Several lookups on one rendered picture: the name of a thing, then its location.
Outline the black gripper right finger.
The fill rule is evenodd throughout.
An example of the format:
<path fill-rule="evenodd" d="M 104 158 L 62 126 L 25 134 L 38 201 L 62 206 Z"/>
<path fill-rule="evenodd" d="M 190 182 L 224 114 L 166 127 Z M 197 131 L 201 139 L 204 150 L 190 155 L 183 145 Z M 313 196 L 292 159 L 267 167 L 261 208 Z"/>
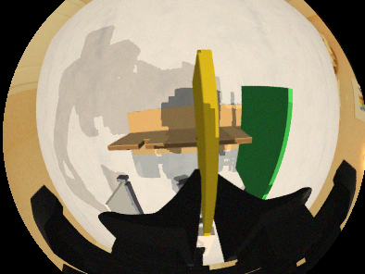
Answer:
<path fill-rule="evenodd" d="M 294 193 L 263 199 L 250 195 L 219 174 L 215 206 L 216 231 L 224 263 L 237 256 L 256 237 L 260 228 L 294 212 L 307 202 L 312 189 L 301 188 Z"/>

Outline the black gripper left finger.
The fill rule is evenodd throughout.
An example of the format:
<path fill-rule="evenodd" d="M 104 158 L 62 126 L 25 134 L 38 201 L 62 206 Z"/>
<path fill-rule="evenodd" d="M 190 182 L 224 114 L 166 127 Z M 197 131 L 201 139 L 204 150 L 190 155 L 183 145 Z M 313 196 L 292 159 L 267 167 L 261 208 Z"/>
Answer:
<path fill-rule="evenodd" d="M 193 267 L 200 228 L 201 196 L 200 169 L 195 169 L 179 192 L 154 214 L 123 215 L 107 211 L 98 215 L 98 219 L 115 237 L 180 249 L 187 267 Z"/>

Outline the olive slotted board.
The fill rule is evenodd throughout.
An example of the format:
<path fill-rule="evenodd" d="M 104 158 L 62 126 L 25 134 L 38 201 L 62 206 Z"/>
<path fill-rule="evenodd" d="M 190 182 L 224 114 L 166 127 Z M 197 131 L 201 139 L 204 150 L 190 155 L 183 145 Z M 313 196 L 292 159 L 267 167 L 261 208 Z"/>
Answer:
<path fill-rule="evenodd" d="M 219 110 L 212 49 L 197 49 L 193 75 L 197 160 L 201 175 L 201 215 L 204 237 L 211 235 L 219 182 Z"/>

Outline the green notched board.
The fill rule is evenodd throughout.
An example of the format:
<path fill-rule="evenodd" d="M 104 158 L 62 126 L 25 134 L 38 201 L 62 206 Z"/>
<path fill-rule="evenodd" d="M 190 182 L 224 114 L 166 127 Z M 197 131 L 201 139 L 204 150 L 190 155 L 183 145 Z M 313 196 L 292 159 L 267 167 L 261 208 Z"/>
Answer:
<path fill-rule="evenodd" d="M 292 93 L 283 86 L 242 86 L 241 130 L 252 143 L 238 147 L 237 167 L 246 192 L 267 199 L 283 162 L 291 127 Z"/>

